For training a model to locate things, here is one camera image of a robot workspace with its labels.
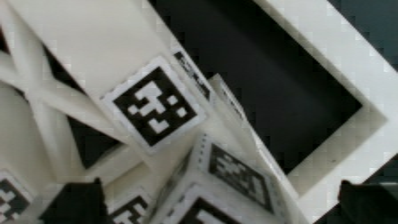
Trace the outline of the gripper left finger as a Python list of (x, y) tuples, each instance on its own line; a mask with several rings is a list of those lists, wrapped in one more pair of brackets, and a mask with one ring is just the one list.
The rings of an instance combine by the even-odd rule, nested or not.
[(42, 224), (108, 224), (100, 179), (67, 183), (38, 215)]

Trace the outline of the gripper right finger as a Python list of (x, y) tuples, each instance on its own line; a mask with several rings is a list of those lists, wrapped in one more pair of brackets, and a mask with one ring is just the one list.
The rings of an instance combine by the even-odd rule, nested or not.
[(398, 182), (353, 184), (342, 180), (321, 224), (398, 224)]

